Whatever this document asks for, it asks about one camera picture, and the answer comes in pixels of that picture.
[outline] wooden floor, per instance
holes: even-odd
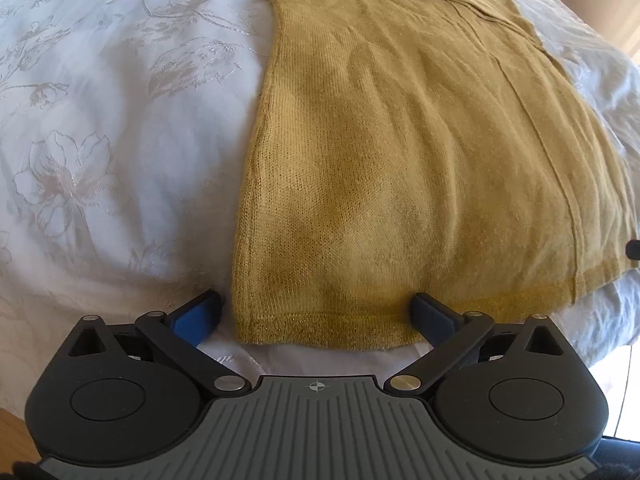
[[[37,462],[39,459],[24,422],[0,410],[0,473],[11,472],[13,462]]]

